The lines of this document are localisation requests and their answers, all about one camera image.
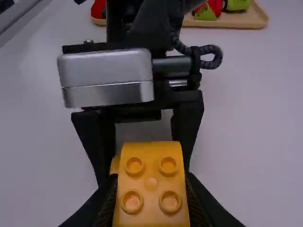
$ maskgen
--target tan tray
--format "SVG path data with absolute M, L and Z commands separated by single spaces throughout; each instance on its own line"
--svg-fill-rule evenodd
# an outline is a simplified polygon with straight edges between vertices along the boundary
M 92 18 L 92 21 L 105 26 L 106 20 Z M 261 29 L 269 21 L 269 16 L 263 8 L 255 1 L 245 13 L 222 13 L 216 21 L 195 20 L 191 14 L 187 14 L 183 21 L 183 27 L 218 27 L 235 29 Z

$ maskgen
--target lego stud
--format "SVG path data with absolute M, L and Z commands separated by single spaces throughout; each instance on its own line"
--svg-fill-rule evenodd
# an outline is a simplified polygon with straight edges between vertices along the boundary
M 159 206 L 165 214 L 176 214 L 181 208 L 181 197 L 173 191 L 164 192 L 159 198 Z
M 163 176 L 174 176 L 177 169 L 177 162 L 172 157 L 164 157 L 159 162 L 159 171 Z
M 122 210 L 126 214 L 137 214 L 144 204 L 143 197 L 137 191 L 126 192 L 122 196 Z
M 129 176 L 139 176 L 144 171 L 144 162 L 138 157 L 131 157 L 126 162 L 125 171 Z

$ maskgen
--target white table surface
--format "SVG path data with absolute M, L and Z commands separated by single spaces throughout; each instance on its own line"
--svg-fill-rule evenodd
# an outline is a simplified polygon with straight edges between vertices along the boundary
M 2 227 L 57 226 L 97 189 L 56 68 L 62 45 L 105 41 L 91 3 L 53 0 L 0 49 Z M 260 3 L 271 17 L 264 30 L 182 30 L 189 45 L 224 50 L 223 65 L 203 74 L 191 171 L 248 227 L 301 226 L 303 2 Z M 119 125 L 118 141 L 169 140 L 169 118 Z

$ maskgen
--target yellow lego brick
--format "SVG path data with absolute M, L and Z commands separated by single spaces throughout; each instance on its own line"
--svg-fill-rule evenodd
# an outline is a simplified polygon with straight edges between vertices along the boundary
M 113 227 L 134 226 L 190 226 L 180 143 L 124 144 Z

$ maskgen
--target black cable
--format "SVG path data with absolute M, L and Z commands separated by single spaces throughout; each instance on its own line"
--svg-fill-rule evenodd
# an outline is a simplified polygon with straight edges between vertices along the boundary
M 171 35 L 172 45 L 173 47 L 183 55 L 192 56 L 192 50 L 189 46 L 183 44 L 176 33 L 172 33 Z M 216 45 L 204 45 L 200 46 L 200 56 L 206 54 L 213 54 L 214 59 L 212 61 L 204 61 L 201 60 L 201 68 L 206 70 L 214 70 L 218 68 L 223 60 L 223 52 L 222 50 Z

